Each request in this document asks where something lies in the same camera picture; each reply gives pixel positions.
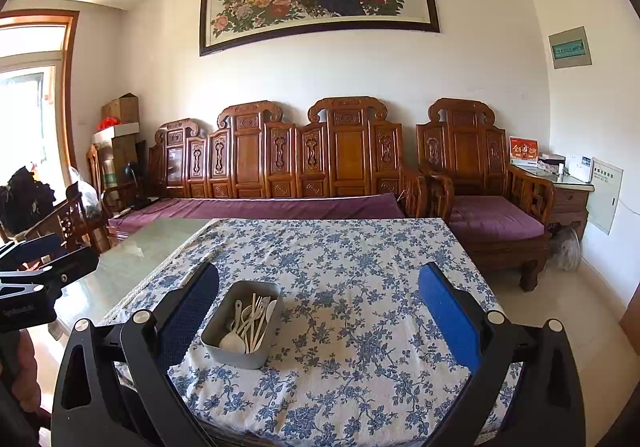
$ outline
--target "purple cushion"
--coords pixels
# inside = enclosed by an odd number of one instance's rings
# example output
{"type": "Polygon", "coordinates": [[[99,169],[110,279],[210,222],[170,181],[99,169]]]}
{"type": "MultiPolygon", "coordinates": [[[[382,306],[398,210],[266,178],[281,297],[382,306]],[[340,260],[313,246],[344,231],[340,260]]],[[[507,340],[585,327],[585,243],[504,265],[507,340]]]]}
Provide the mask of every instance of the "purple cushion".
{"type": "Polygon", "coordinates": [[[517,241],[542,236],[542,223],[502,196],[456,196],[449,228],[460,241],[517,241]]]}
{"type": "Polygon", "coordinates": [[[404,218],[393,194],[358,198],[211,200],[169,198],[109,224],[127,234],[158,218],[248,220],[393,220],[404,218]]]}

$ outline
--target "white wall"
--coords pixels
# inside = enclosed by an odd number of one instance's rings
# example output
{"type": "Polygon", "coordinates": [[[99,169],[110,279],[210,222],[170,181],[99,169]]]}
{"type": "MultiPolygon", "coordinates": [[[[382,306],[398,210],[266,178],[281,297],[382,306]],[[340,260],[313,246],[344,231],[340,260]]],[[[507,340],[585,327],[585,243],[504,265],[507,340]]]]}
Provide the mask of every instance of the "white wall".
{"type": "Polygon", "coordinates": [[[214,123],[230,104],[274,100],[296,123],[325,96],[366,94],[404,124],[442,96],[483,100],[508,134],[548,145],[548,82],[532,0],[436,0],[442,33],[342,30],[277,38],[198,55],[200,0],[148,0],[127,13],[126,90],[141,102],[148,141],[183,117],[214,123]]]}
{"type": "Polygon", "coordinates": [[[100,108],[127,93],[121,80],[124,12],[67,0],[11,0],[3,11],[23,8],[80,12],[71,66],[71,124],[78,169],[88,180],[86,152],[101,119],[100,108]]]}
{"type": "Polygon", "coordinates": [[[591,224],[584,258],[624,309],[640,282],[640,19],[628,0],[534,0],[546,48],[553,152],[624,169],[611,233],[591,224]],[[584,26],[593,66],[553,69],[548,36],[584,26]]]}

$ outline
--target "table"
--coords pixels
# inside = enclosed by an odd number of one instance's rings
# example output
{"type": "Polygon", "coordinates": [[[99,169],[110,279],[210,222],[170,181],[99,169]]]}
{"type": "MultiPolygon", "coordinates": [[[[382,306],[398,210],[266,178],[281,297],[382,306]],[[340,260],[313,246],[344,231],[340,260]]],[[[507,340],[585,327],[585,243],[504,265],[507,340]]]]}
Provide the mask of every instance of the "table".
{"type": "MultiPolygon", "coordinates": [[[[499,309],[475,265],[440,218],[211,220],[102,320],[153,309],[185,275],[210,261],[220,290],[180,364],[167,374],[212,436],[260,445],[421,445],[469,376],[418,293],[435,261],[484,310],[499,309]],[[268,281],[284,308],[260,369],[213,360],[200,334],[229,287],[268,281]]],[[[128,378],[126,368],[121,373],[128,378]]],[[[512,364],[484,427],[500,427],[520,366],[512,364]]]]}
{"type": "Polygon", "coordinates": [[[81,318],[98,324],[140,281],[209,220],[158,219],[100,256],[98,268],[62,289],[52,335],[69,335],[81,318]]]}
{"type": "Polygon", "coordinates": [[[553,234],[559,230],[559,227],[574,227],[578,239],[581,240],[589,216],[587,211],[589,192],[593,192],[595,187],[568,174],[559,176],[537,167],[517,167],[529,175],[546,178],[556,186],[556,200],[546,223],[546,229],[553,234]]]}

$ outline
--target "side table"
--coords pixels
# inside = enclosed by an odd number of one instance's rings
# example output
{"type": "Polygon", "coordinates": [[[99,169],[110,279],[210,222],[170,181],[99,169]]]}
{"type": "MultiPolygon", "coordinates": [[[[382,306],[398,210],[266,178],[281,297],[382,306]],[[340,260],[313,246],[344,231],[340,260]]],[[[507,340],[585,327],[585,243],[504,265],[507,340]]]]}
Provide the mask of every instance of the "side table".
{"type": "Polygon", "coordinates": [[[560,227],[574,227],[578,239],[582,240],[584,228],[587,224],[587,200],[589,192],[595,187],[570,175],[558,176],[537,167],[517,166],[532,176],[540,176],[553,182],[556,186],[556,201],[546,224],[550,233],[557,232],[560,227]]]}

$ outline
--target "electrical panel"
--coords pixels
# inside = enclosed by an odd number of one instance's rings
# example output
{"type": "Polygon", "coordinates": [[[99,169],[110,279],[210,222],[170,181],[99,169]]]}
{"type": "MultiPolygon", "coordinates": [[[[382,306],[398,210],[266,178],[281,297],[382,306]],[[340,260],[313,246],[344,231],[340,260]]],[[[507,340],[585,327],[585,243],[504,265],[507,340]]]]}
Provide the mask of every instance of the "electrical panel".
{"type": "Polygon", "coordinates": [[[595,187],[595,192],[589,194],[587,202],[589,222],[609,234],[618,207],[622,169],[597,158],[593,158],[591,162],[593,167],[591,184],[595,187]]]}

